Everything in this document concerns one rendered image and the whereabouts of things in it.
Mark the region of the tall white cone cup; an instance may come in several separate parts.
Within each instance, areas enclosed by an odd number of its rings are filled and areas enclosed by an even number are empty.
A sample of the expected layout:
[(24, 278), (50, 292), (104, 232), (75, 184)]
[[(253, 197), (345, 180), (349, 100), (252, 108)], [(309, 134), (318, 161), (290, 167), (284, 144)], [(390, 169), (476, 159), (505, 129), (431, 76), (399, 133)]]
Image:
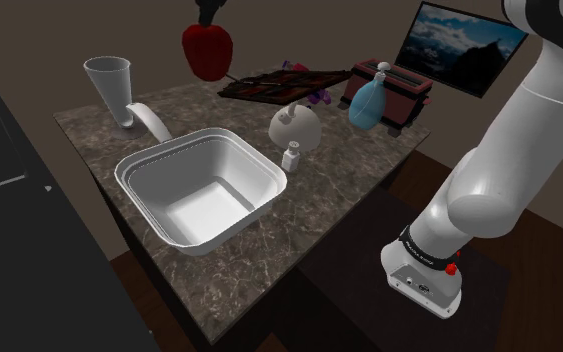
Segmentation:
[(127, 109), (132, 103), (130, 61), (117, 56), (86, 60), (83, 68), (120, 128), (128, 129), (134, 118)]

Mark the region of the dark robot stand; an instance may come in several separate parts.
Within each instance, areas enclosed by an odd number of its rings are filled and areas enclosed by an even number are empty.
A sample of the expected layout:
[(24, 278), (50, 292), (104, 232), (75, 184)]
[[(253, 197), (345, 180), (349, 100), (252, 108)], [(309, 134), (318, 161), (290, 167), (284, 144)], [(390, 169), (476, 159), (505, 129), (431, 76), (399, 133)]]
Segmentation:
[(381, 249), (416, 216), (404, 202), (376, 187), (300, 262), (300, 272), (343, 315), (339, 352), (494, 352), (510, 273), (465, 246), (457, 312), (441, 319), (392, 289)]

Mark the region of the mountain landscape wall picture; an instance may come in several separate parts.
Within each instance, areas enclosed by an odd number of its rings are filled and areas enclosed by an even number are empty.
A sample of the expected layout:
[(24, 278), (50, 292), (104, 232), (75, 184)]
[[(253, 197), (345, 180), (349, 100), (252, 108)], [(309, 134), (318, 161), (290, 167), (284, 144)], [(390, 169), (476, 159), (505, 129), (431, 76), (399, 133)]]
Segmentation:
[(509, 22), (423, 1), (395, 64), (481, 98), (527, 37)]

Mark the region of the purple pink flowers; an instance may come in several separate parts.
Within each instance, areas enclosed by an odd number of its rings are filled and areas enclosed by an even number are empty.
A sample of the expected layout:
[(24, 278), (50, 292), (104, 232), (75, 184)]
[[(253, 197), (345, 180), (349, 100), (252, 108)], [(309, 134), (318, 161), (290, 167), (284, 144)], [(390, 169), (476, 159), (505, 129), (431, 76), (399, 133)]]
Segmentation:
[[(291, 71), (299, 71), (299, 72), (308, 72), (309, 69), (300, 64), (300, 63), (292, 63), (289, 60), (285, 60), (282, 64), (283, 70), (291, 70)], [(312, 93), (307, 97), (309, 101), (308, 106), (311, 107), (312, 105), (316, 105), (319, 102), (324, 102), (326, 105), (331, 103), (331, 96), (326, 89), (322, 89), (317, 91), (316, 93)]]

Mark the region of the white domed teapot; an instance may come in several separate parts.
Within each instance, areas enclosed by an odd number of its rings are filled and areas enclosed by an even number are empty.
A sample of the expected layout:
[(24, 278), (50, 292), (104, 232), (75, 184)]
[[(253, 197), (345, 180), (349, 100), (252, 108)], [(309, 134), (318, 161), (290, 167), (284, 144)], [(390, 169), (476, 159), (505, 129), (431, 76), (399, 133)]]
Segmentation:
[(274, 114), (268, 135), (281, 148), (286, 148), (290, 142), (295, 141), (299, 143), (301, 152), (308, 152), (320, 145), (322, 126), (312, 109), (295, 101)]

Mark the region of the red toaster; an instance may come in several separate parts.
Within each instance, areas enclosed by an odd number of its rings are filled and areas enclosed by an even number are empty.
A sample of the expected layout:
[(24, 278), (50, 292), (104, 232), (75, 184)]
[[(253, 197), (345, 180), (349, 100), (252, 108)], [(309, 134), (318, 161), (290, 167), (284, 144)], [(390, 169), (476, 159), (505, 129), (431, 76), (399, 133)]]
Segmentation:
[[(380, 60), (372, 58), (356, 63), (351, 72), (338, 108), (347, 110), (357, 90), (374, 78)], [(400, 66), (386, 71), (384, 87), (387, 105), (380, 123), (388, 127), (388, 134), (397, 138), (404, 128), (411, 127), (425, 105), (431, 103), (428, 93), (433, 81)]]

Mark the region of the large black cabinet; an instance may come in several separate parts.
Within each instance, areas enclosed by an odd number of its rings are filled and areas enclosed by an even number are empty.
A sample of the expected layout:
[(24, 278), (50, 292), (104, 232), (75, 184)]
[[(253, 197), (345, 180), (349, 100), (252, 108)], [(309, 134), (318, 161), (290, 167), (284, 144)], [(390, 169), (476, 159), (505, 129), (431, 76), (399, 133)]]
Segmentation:
[(1, 96), (0, 352), (161, 352)]

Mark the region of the red bell pepper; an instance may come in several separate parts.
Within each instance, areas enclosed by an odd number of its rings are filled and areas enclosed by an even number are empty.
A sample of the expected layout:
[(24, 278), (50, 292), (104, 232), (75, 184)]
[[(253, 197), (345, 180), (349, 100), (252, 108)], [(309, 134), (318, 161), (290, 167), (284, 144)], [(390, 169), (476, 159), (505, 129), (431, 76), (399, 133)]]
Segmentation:
[(193, 74), (199, 79), (218, 81), (228, 73), (233, 41), (221, 26), (189, 26), (182, 33), (182, 47)]

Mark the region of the dark red flat tray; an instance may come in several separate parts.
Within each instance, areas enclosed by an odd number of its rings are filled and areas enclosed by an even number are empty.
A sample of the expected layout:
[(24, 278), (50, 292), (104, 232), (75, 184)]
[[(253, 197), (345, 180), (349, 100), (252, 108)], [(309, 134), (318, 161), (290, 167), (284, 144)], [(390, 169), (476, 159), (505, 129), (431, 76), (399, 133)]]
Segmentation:
[(229, 83), (218, 92), (223, 98), (289, 105), (309, 95), (348, 80), (352, 72), (277, 70)]

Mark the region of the small white salt shaker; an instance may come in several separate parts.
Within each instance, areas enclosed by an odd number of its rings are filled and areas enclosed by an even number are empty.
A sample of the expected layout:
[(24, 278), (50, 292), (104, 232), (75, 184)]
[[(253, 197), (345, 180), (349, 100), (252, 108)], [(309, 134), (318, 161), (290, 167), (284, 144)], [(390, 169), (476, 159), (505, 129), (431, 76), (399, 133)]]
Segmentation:
[(300, 144), (297, 141), (290, 141), (282, 158), (281, 167), (287, 172), (293, 172), (300, 159)]

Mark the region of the blue spray bottle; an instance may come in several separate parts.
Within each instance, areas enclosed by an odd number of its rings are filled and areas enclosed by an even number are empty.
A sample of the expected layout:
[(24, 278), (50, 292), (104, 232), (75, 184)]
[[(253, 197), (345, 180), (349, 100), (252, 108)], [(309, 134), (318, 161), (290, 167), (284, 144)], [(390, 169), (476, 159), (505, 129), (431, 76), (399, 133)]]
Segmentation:
[(357, 90), (349, 108), (349, 121), (356, 127), (370, 130), (382, 118), (386, 108), (386, 72), (391, 69), (387, 62), (379, 62), (374, 78)]

